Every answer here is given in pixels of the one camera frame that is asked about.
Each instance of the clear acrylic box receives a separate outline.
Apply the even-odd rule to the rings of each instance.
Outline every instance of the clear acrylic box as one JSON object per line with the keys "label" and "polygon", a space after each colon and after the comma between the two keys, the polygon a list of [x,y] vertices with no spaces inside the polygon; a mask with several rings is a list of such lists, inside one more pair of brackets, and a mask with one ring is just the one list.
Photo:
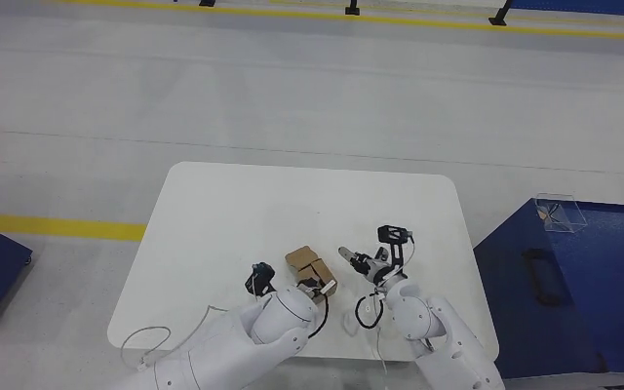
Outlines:
{"label": "clear acrylic box", "polygon": [[537,194],[535,207],[546,231],[576,233],[587,226],[585,216],[571,195]]}

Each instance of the tabletop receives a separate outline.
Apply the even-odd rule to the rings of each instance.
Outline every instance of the tabletop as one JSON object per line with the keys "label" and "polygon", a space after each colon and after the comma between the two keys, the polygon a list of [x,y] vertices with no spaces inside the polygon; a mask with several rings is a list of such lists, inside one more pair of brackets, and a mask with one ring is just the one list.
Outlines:
{"label": "tabletop", "polygon": [[[374,255],[376,229],[413,232],[405,273],[424,294],[446,297],[488,355],[498,342],[453,183],[441,175],[341,171],[212,163],[179,163],[165,180],[135,262],[108,327],[116,347],[132,332],[166,326],[174,347],[197,326],[208,304],[229,309],[254,302],[245,290],[252,264],[269,263],[275,288],[295,283],[284,256],[305,245],[338,282],[323,330],[299,354],[307,357],[411,361],[387,313],[380,332],[343,327],[373,285],[339,256],[341,246]],[[411,247],[405,248],[410,255]],[[319,305],[322,316],[323,304]],[[207,321],[217,316],[210,313]],[[163,331],[128,343],[151,348]]]}

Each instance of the wire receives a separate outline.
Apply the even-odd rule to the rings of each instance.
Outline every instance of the wire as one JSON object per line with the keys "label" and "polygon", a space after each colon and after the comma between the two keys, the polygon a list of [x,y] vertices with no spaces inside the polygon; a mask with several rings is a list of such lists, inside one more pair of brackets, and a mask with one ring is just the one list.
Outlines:
{"label": "wire", "polygon": [[145,356],[147,356],[149,353],[153,352],[155,349],[157,349],[158,347],[160,347],[161,345],[163,345],[163,343],[165,343],[165,341],[167,341],[169,339],[169,337],[172,336],[172,330],[170,330],[167,327],[146,327],[146,328],[141,328],[138,331],[133,331],[125,340],[124,342],[121,344],[121,352],[120,352],[120,356],[121,356],[121,360],[124,362],[124,365],[126,365],[126,367],[128,367],[129,369],[133,369],[135,370],[136,367],[131,366],[127,361],[126,358],[124,357],[124,348],[126,347],[126,344],[128,343],[128,341],[137,333],[140,332],[144,332],[144,331],[152,331],[152,330],[157,330],[157,329],[162,329],[168,332],[167,337],[165,337],[164,340],[162,340],[158,345],[156,345],[154,348],[150,349],[149,351],[145,352],[143,354],[143,356],[141,357],[141,360],[143,360],[145,358]]}
{"label": "wire", "polygon": [[325,315],[323,317],[323,322],[315,331],[310,333],[310,335],[308,336],[308,339],[317,335],[321,331],[321,329],[325,326],[325,323],[328,321],[328,316],[330,314],[330,302],[328,301],[328,296],[325,293],[323,294],[323,297],[325,298]]}
{"label": "wire", "polygon": [[[195,327],[195,329],[181,342],[179,342],[172,350],[168,351],[165,355],[161,356],[160,358],[158,358],[158,360],[163,359],[166,356],[171,355],[172,353],[174,353],[180,346],[182,346],[182,344],[184,344],[186,341],[188,341],[189,338],[191,338],[193,336],[193,334],[195,334],[195,332],[197,332],[197,330],[202,326],[202,324],[204,324],[204,321],[206,321],[206,317],[208,317],[208,313],[211,311],[211,309],[216,310],[216,311],[222,311],[222,312],[226,312],[227,310],[225,309],[221,309],[219,307],[215,307],[215,306],[211,306],[208,305],[208,307],[206,308],[206,312],[204,313],[204,317],[202,317],[202,319],[200,320],[199,324],[197,324],[197,327]],[[168,332],[167,337],[165,337],[164,340],[162,340],[161,342],[158,343],[158,345],[156,345],[155,347],[153,347],[152,349],[150,349],[149,351],[145,352],[143,354],[143,356],[141,356],[140,358],[140,365],[147,365],[147,363],[145,363],[145,358],[152,352],[154,352],[156,349],[158,349],[158,347],[160,347],[161,345],[163,345],[165,343],[165,341],[167,341],[171,336],[172,336],[172,330],[167,328],[167,327],[146,327],[146,328],[141,328],[137,331],[133,331],[128,337],[126,337],[126,339],[124,340],[124,342],[121,344],[121,350],[120,350],[120,356],[121,356],[121,360],[124,362],[124,365],[126,365],[127,367],[131,368],[131,369],[137,369],[137,367],[132,367],[131,365],[128,364],[128,362],[126,361],[126,358],[124,357],[124,348],[126,347],[126,344],[128,343],[128,341],[135,335],[144,331],[153,331],[153,330],[157,330],[157,329],[162,329]]]}
{"label": "wire", "polygon": [[[375,296],[376,292],[373,292],[371,294],[369,294],[368,296]],[[381,320],[381,316],[383,315],[383,302],[379,301],[379,314],[377,315],[377,318],[374,320],[374,322],[371,325],[366,325],[365,323],[362,322],[362,319],[360,318],[360,305],[362,304],[362,302],[364,302],[364,299],[366,299],[368,296],[364,295],[363,297],[360,298],[360,300],[358,300],[358,303],[355,305],[355,319],[358,320],[358,323],[360,323],[360,326],[364,329],[374,329],[374,327],[377,326],[377,324],[379,324],[379,321]]]}
{"label": "wire", "polygon": [[413,257],[413,254],[415,254],[416,252],[416,243],[413,241],[413,236],[409,236],[409,240],[411,241],[411,254],[409,255],[408,261],[406,261],[402,266],[399,267],[399,269],[397,269],[396,271],[392,271],[389,274],[387,274],[386,276],[383,277],[383,282],[381,282],[381,284],[379,285],[380,287],[382,287],[383,285],[385,285],[385,283],[388,281],[388,279],[392,278],[393,276],[401,273],[401,271],[403,271],[403,269],[410,264],[411,258]]}
{"label": "wire", "polygon": [[[372,301],[372,307],[374,309],[374,314],[377,314],[377,305],[375,304],[374,300]],[[386,374],[386,377],[388,376],[388,369],[386,368],[386,361],[383,360],[383,356],[381,356],[381,351],[379,350],[379,339],[381,338],[381,327],[377,327],[377,356],[379,356],[379,360],[381,360],[381,365],[383,366],[383,371]]]}

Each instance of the small cardboard box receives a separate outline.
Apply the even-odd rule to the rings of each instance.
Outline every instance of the small cardboard box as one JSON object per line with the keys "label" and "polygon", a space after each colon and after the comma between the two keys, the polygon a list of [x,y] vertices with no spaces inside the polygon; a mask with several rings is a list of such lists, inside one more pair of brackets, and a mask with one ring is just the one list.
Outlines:
{"label": "small cardboard box", "polygon": [[[334,278],[330,269],[327,267],[325,262],[308,246],[299,248],[292,253],[288,253],[286,255],[286,263],[296,272],[296,279],[298,282],[314,278],[319,281],[322,287],[324,287],[331,280],[334,280],[335,284],[327,291],[327,296],[333,295],[338,288],[337,280]],[[315,303],[322,301],[323,298],[321,296],[314,298]]]}

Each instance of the handle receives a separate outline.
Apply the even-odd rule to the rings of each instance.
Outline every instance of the handle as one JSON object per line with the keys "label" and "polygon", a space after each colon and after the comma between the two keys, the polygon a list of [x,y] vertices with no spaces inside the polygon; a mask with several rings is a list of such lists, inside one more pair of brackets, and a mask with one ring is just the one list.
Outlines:
{"label": "handle", "polygon": [[535,262],[537,260],[546,261],[547,252],[540,249],[529,249],[522,253],[523,259],[526,261],[526,266],[528,267],[528,273],[530,275],[530,279],[533,284],[533,288],[535,289],[535,299],[537,301],[548,307],[557,307],[561,306],[562,298],[553,293],[545,292],[542,282],[539,279],[537,274],[537,269],[535,268]]}

